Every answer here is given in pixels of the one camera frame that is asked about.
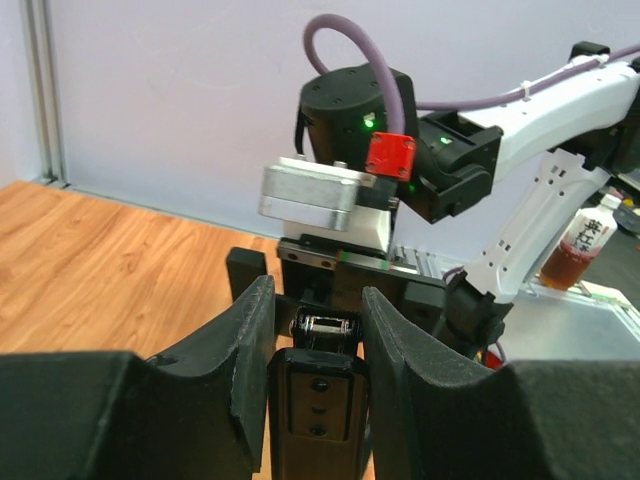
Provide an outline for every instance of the metal frame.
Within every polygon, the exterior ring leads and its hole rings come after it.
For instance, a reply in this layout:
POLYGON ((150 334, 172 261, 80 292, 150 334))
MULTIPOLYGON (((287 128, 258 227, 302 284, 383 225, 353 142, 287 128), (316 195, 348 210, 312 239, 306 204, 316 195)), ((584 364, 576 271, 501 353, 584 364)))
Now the metal frame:
POLYGON ((49 2, 21 0, 27 63, 40 143, 41 181, 66 186, 49 2))

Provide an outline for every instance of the wooden floor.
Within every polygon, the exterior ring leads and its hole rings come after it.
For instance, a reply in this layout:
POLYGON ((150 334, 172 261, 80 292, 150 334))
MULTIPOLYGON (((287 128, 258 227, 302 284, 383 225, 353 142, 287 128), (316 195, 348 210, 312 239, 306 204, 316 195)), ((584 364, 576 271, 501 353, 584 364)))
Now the wooden floor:
MULTIPOLYGON (((0 352, 128 349, 149 357, 229 306, 231 247, 264 251, 279 283, 275 245, 15 183, 0 191, 0 352)), ((260 480, 270 478, 266 433, 260 480)))

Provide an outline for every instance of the screw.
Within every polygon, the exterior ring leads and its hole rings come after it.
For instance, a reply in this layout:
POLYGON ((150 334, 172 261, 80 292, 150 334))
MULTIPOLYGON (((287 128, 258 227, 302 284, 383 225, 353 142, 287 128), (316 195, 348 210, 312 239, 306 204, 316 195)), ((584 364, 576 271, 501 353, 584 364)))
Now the screw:
POLYGON ((327 430, 322 425, 311 427, 310 432, 316 437, 324 437, 327 434, 327 430))
POLYGON ((322 378, 316 378, 311 384, 311 388, 318 393, 324 393, 329 390, 329 382, 322 378))

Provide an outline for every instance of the white backdrop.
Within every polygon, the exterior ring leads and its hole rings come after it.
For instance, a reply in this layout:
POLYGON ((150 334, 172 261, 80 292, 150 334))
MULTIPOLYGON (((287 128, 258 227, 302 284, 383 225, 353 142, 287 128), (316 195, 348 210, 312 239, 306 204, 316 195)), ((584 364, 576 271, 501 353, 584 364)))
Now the white backdrop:
MULTIPOLYGON (((293 150, 298 92, 314 76, 301 46, 312 16, 357 21, 419 99, 514 88, 580 40, 640 40, 637 0, 66 0, 51 11, 68 179, 274 236, 279 223, 256 214, 262 169, 293 150)), ((344 37, 318 37, 329 67, 361 63, 344 37)), ((402 211, 399 243, 469 258, 535 168, 456 219, 429 226, 402 211)))
POLYGON ((0 188, 40 173, 20 0, 0 1, 0 188))

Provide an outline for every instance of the purple cable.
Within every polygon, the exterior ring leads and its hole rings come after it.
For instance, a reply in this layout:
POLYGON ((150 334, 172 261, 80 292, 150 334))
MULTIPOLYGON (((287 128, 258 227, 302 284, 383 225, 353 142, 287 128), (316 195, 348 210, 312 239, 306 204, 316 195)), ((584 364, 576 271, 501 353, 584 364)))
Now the purple cable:
MULTIPOLYGON (((387 62, 384 60, 382 53, 375 46, 371 38, 366 34, 362 28, 353 23, 351 20, 334 14, 319 15, 312 19, 304 31, 304 51, 307 54, 307 58, 311 65, 320 74, 328 71, 327 67, 322 63, 318 57, 315 47, 313 46, 313 36, 322 28, 330 28, 343 35, 346 35, 355 43, 367 60, 371 64, 371 68, 376 76, 376 80, 380 84, 380 90, 382 91, 382 98, 384 100, 384 106, 387 110, 389 119, 389 132, 391 133, 404 133, 404 111, 402 106, 402 98, 400 97, 400 91, 396 84, 387 62)), ((609 55, 609 61, 619 60, 623 57, 628 57, 635 53, 640 53, 640 44, 631 45, 629 47, 617 50, 609 55)), ((557 83, 560 83, 568 78, 579 75, 580 73, 587 72, 592 68, 598 67, 600 62, 598 60, 590 60, 580 65, 562 70, 555 75, 540 80, 531 85, 529 94, 541 92, 557 83)), ((524 98, 524 90, 516 90, 514 92, 505 93, 490 98, 483 98, 480 100, 468 100, 463 102, 416 102, 418 110, 456 110, 456 111, 468 111, 468 110, 480 110, 483 108, 496 107, 498 105, 512 103, 524 98)))
POLYGON ((460 273, 462 270, 464 270, 464 267, 454 267, 450 270, 447 270, 446 272, 444 272, 444 275, 442 275, 442 280, 444 280, 445 283, 448 283, 447 280, 449 280, 449 277, 455 275, 456 273, 460 273))
MULTIPOLYGON (((634 53, 640 52, 640 44, 631 45, 630 47, 623 48, 616 52, 613 52, 609 55, 609 61, 618 60, 623 57, 627 57, 629 55, 633 55, 634 53)), ((588 62, 581 63, 579 65, 575 65, 573 67, 567 68, 565 70, 561 70, 555 75, 550 76, 549 78, 545 78, 544 80, 540 80, 531 85, 529 89, 529 94, 533 95, 535 93, 546 90, 549 87, 552 87, 564 80, 567 80, 571 77, 579 75, 580 73, 588 72, 589 70, 600 66, 600 62, 596 59, 589 60, 588 62)), ((497 107, 498 105, 503 105, 506 103, 515 102, 524 98, 524 90, 516 90, 514 92, 504 93, 502 95, 498 95, 496 97, 483 98, 481 100, 469 100, 466 102, 416 102, 416 107, 418 110, 458 110, 458 111, 468 111, 468 110, 480 110, 483 108, 491 108, 497 107)))
POLYGON ((329 69, 322 63, 318 52, 313 45, 313 36, 318 30, 329 28, 342 33, 355 43, 369 61, 371 69, 380 85, 384 108, 387 111, 387 126, 389 133, 404 133, 404 108, 402 97, 391 70, 384 60, 382 52, 373 43, 369 35, 351 20, 340 15, 327 13, 313 18, 304 29, 304 51, 313 68, 320 74, 327 73, 329 69))

